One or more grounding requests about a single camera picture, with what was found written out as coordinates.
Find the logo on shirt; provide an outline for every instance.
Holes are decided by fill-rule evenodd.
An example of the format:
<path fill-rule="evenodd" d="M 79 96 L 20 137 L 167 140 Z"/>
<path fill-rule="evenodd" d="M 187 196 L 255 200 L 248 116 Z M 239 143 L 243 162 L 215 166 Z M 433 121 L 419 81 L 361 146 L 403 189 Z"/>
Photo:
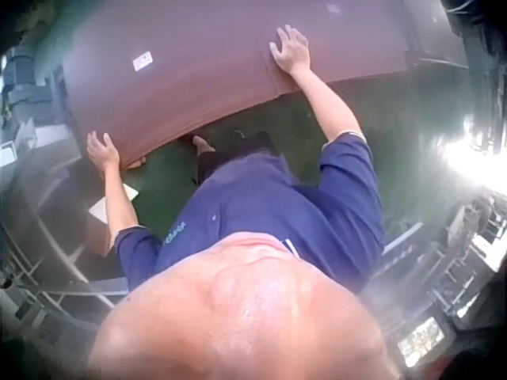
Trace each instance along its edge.
<path fill-rule="evenodd" d="M 174 240 L 174 238 L 180 233 L 182 232 L 185 227 L 186 227 L 186 223 L 185 222 L 181 222 L 180 224 L 178 224 L 176 227 L 174 227 L 174 230 L 172 230 L 169 235 L 167 235 L 166 237 L 166 240 L 164 241 L 165 244 L 169 244 L 172 240 Z"/>

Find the navy blue shirt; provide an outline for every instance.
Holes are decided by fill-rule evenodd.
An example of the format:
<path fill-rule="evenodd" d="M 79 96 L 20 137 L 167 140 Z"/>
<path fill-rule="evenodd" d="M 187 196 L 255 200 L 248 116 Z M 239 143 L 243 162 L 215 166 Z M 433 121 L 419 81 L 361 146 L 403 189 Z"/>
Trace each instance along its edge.
<path fill-rule="evenodd" d="M 382 206 L 366 142 L 345 133 L 322 151 L 318 187 L 300 184 L 283 157 L 256 153 L 218 168 L 193 194 L 164 242 L 148 229 L 120 231 L 115 249 L 133 290 L 235 232 L 282 241 L 353 292 L 384 246 Z"/>

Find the floor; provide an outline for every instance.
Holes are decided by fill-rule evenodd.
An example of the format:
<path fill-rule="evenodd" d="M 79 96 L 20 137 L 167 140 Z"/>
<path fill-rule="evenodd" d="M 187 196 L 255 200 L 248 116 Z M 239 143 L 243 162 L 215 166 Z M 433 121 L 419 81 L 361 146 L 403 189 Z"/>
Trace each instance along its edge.
<path fill-rule="evenodd" d="M 76 25 L 100 4 L 100 0 L 64 2 L 39 46 L 38 78 L 62 61 L 72 49 Z M 389 234 L 396 235 L 414 222 L 442 220 L 449 206 L 466 192 L 441 152 L 446 142 L 461 136 L 463 119 L 471 112 L 466 72 L 432 64 L 333 87 L 356 113 L 372 148 Z M 236 129 L 245 135 L 268 131 L 293 173 L 302 181 L 317 183 L 325 140 L 301 93 L 216 121 L 204 127 L 202 134 L 220 148 Z M 144 167 L 126 173 L 126 182 L 140 190 L 134 205 L 141 223 L 165 236 L 195 190 L 195 170 L 193 155 L 172 142 L 151 153 Z"/>

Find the right hand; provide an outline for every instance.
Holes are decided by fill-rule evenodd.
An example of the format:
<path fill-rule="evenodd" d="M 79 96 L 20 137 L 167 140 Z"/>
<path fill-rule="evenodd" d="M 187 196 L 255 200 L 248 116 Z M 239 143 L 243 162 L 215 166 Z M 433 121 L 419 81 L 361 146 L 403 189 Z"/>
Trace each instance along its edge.
<path fill-rule="evenodd" d="M 310 50 L 308 40 L 303 34 L 290 25 L 285 25 L 285 29 L 287 32 L 282 28 L 277 29 L 282 50 L 279 51 L 274 42 L 269 43 L 269 48 L 280 69 L 294 76 L 298 71 L 310 69 Z"/>
<path fill-rule="evenodd" d="M 104 143 L 102 143 L 97 137 L 97 132 L 89 133 L 86 150 L 90 160 L 102 172 L 105 172 L 108 168 L 120 168 L 120 155 L 109 134 L 104 133 Z"/>

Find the large brown board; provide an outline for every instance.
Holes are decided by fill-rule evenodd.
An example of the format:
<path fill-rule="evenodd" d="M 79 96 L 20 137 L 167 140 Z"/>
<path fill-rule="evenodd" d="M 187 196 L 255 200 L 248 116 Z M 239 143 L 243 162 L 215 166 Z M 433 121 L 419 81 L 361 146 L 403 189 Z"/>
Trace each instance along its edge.
<path fill-rule="evenodd" d="M 108 0 L 64 60 L 79 133 L 109 132 L 122 163 L 204 124 L 295 90 L 269 41 L 290 24 L 327 82 L 405 70 L 385 0 Z M 149 51 L 153 63 L 135 71 Z"/>

